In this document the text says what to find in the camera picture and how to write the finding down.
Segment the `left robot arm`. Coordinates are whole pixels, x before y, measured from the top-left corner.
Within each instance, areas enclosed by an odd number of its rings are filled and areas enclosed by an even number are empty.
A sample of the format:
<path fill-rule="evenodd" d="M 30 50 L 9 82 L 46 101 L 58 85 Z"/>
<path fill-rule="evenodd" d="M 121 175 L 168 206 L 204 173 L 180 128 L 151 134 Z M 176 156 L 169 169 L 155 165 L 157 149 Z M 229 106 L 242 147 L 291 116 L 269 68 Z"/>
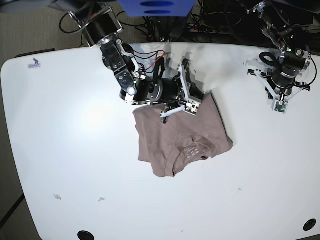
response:
<path fill-rule="evenodd" d="M 309 14 L 320 13 L 318 0 L 260 0 L 246 11 L 262 21 L 261 32 L 279 51 L 278 56 L 266 51 L 260 53 L 259 59 L 269 68 L 256 74 L 277 107 L 286 106 L 299 92 L 311 90 L 311 83 L 298 82 L 296 78 L 315 63 L 305 41 L 308 36 L 303 30 L 305 25 L 293 23 L 280 5 Z"/>

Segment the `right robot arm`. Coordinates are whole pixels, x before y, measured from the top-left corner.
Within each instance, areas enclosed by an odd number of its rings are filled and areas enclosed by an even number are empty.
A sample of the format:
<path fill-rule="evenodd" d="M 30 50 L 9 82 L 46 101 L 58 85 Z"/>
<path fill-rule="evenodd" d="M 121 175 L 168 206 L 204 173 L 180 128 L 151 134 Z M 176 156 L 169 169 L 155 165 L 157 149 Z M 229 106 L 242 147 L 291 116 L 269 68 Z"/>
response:
<path fill-rule="evenodd" d="M 86 31 L 102 52 L 103 64 L 113 71 L 121 87 L 120 97 L 129 105 L 164 104 L 160 117 L 163 123 L 175 113 L 185 112 L 195 116 L 203 100 L 203 92 L 187 78 L 188 61 L 178 66 L 178 75 L 163 78 L 165 59 L 158 56 L 152 64 L 153 76 L 137 61 L 138 52 L 123 42 L 119 33 L 123 25 L 114 15 L 107 0 L 2 0 L 1 13 L 16 13 L 37 8 L 51 8 L 65 12 L 78 28 L 73 33 Z"/>

